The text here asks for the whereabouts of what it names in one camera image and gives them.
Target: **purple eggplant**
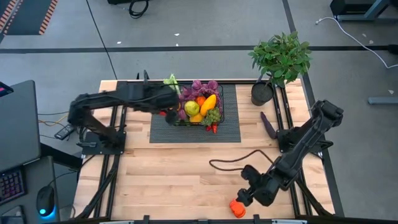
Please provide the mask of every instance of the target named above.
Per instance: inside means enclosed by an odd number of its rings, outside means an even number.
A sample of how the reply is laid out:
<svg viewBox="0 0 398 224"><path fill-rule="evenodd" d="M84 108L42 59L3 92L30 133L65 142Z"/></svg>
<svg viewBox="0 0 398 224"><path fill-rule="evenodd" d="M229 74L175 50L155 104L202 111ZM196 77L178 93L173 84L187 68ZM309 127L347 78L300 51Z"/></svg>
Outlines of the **purple eggplant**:
<svg viewBox="0 0 398 224"><path fill-rule="evenodd" d="M271 139L276 139L276 131L272 127L271 123L268 121L266 115L263 112L260 112L260 117L262 122L264 123L264 127L266 127L266 131Z"/></svg>

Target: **computer mouse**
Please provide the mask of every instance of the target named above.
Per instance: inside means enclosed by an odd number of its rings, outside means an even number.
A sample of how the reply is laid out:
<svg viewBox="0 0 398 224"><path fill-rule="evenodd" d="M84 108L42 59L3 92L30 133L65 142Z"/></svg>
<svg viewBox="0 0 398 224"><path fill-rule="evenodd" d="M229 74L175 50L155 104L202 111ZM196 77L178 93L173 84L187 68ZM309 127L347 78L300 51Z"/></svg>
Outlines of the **computer mouse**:
<svg viewBox="0 0 398 224"><path fill-rule="evenodd" d="M36 209L39 215L42 217L50 215L54 205L54 189L51 186L41 188L36 198Z"/></svg>

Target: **wooden table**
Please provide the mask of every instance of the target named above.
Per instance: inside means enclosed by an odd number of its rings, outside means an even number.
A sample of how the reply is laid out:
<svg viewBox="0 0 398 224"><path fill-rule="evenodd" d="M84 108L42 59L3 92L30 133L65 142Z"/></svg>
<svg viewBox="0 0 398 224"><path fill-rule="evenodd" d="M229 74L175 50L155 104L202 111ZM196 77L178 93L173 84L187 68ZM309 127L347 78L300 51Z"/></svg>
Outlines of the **wooden table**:
<svg viewBox="0 0 398 224"><path fill-rule="evenodd" d="M116 89L117 81L102 81L100 91ZM236 159L261 149L271 159L280 155L277 141L267 135L259 113L265 112L271 124L277 129L277 118L272 100L264 106L251 103L251 86L236 85L238 100L240 143L149 143L151 114L127 112L126 150L121 156L118 170L112 220L142 220L150 215L151 220L179 219L235 219L229 203L236 198L240 188L248 188L248 183L240 177L239 171L222 172L210 167L210 159ZM295 126L301 126L310 115L300 80L286 87L290 110ZM287 128L282 97L278 92L284 127ZM95 117L109 125L111 108L95 111ZM98 189L103 156L96 156L80 172L76 191L76 214L79 214ZM260 172L265 172L270 163L260 154L255 154L235 164L219 164L220 167L243 167L251 164ZM328 184L322 161L309 154L303 160L303 170L308 188L319 202L331 213ZM298 187L297 195L301 213L305 213L302 194ZM103 200L101 215L105 214ZM290 192L279 191L270 207L258 202L246 208L244 218L293 218Z"/></svg>

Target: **orange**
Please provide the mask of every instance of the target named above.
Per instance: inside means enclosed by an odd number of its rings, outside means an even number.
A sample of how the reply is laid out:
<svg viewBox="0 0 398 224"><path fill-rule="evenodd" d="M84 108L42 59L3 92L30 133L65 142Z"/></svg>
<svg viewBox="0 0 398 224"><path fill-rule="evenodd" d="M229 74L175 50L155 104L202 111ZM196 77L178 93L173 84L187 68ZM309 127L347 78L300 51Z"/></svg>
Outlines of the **orange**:
<svg viewBox="0 0 398 224"><path fill-rule="evenodd" d="M246 209L243 204L241 202L237 202L236 199L229 204L229 207L236 218L242 218L246 214Z"/></svg>
<svg viewBox="0 0 398 224"><path fill-rule="evenodd" d="M191 122L191 123L201 123L202 120L203 120L203 116L200 115L200 113L189 118L189 122Z"/></svg>
<svg viewBox="0 0 398 224"><path fill-rule="evenodd" d="M195 102L197 103L197 104L199 104L199 106L202 106L203 105L203 103L206 101L206 97L204 97L204 96L198 96L196 99L195 99Z"/></svg>

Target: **hazard stripe tape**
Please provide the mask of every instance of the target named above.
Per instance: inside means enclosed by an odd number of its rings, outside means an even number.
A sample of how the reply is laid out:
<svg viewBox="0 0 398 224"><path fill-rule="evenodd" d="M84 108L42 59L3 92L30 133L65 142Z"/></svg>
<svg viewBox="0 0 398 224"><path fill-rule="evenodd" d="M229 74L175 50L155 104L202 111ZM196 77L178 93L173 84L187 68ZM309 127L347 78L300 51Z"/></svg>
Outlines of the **hazard stripe tape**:
<svg viewBox="0 0 398 224"><path fill-rule="evenodd" d="M4 28L6 25L7 20L10 18L12 14L12 10L15 8L17 0L12 0L8 3L6 10L0 16L0 30Z"/></svg>
<svg viewBox="0 0 398 224"><path fill-rule="evenodd" d="M49 8L47 9L47 13L44 16L42 25L40 26L40 29L39 29L39 34L40 35L43 35L45 30L49 26L51 17L52 17L52 15L54 13L55 7L57 6L57 3L58 3L58 0L52 0L51 1L50 5L49 5Z"/></svg>
<svg viewBox="0 0 398 224"><path fill-rule="evenodd" d="M11 19L8 21L6 28L4 28L3 35L6 35L6 34L8 33L8 29L10 28L10 25L11 25L12 22L14 21L15 15L17 14L18 9L20 8L20 6L21 6L21 4L22 4L23 2L24 2L24 0L20 0L19 3L18 3L18 6L17 6L17 8L14 10L14 13L12 14L12 16L9 15L9 16L11 16Z"/></svg>

